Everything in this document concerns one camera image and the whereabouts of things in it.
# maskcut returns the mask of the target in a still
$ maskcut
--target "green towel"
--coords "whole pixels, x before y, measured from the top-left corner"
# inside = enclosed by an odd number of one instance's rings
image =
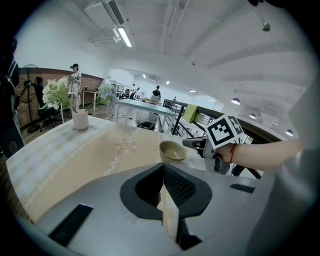
[[[197,111],[198,106],[197,105],[193,105],[193,104],[188,104],[188,106],[186,107],[186,110],[184,112],[183,118],[188,122],[188,123],[192,123],[192,122],[197,122],[200,113]]]

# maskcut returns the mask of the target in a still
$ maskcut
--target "ceiling light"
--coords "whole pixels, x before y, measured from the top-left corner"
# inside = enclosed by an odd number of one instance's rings
[[[119,27],[119,28],[118,28],[118,31],[119,31],[120,35],[122,36],[123,40],[125,41],[126,46],[132,47],[132,45],[131,45],[131,43],[130,43],[130,40],[129,40],[127,34],[126,34],[125,29],[124,29],[123,27]]]
[[[236,105],[240,105],[240,99],[238,99],[238,98],[233,98],[233,99],[231,100],[231,102],[234,103],[234,104],[236,104]]]
[[[294,135],[293,132],[292,132],[292,130],[290,130],[290,129],[287,130],[285,133],[288,134],[288,135],[291,136],[291,137],[293,137],[293,135]]]

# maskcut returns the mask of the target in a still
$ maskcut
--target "woman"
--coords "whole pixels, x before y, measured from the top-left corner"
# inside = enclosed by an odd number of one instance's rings
[[[79,65],[77,63],[70,66],[73,73],[69,76],[69,92],[72,94],[70,97],[70,104],[73,109],[78,110],[80,105],[80,93],[81,93],[81,73],[79,72]]]

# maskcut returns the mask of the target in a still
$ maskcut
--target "red string bracelet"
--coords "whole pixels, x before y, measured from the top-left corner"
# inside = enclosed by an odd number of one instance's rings
[[[235,152],[235,150],[236,150],[236,143],[234,143],[233,144],[233,146],[232,146],[232,149],[231,149],[231,151],[230,151],[230,153],[231,153],[231,159],[230,159],[230,164],[232,164],[232,158],[234,157],[234,152]]]

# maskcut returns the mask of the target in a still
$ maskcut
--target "railing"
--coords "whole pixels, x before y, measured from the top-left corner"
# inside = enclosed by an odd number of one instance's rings
[[[188,136],[191,138],[194,138],[194,135],[186,128],[181,122],[180,119],[183,117],[186,108],[188,106],[187,103],[184,102],[178,102],[174,100],[165,99],[163,102],[163,106],[165,108],[168,108],[172,110],[173,112],[177,113],[178,116],[175,117],[175,124],[171,128],[171,134],[177,135],[177,136],[183,136],[183,133],[187,133]],[[194,125],[196,125],[199,129],[201,129],[203,132],[205,132],[204,126],[211,123],[213,120],[221,117],[223,113],[210,110],[204,107],[198,106],[197,111],[200,112],[200,116],[198,119],[198,122],[192,122]],[[278,142],[280,141],[279,138],[275,137],[274,135],[268,133],[267,131],[252,125],[251,123],[248,123],[246,121],[237,119],[240,123],[244,133],[248,135],[249,137],[253,138],[252,144],[265,144],[265,143],[272,143],[272,142]],[[232,174],[234,176],[239,176],[241,172],[244,170],[245,167],[241,165],[236,165],[232,169]],[[261,175],[254,169],[247,168],[249,172],[251,172],[255,178],[260,179]]]

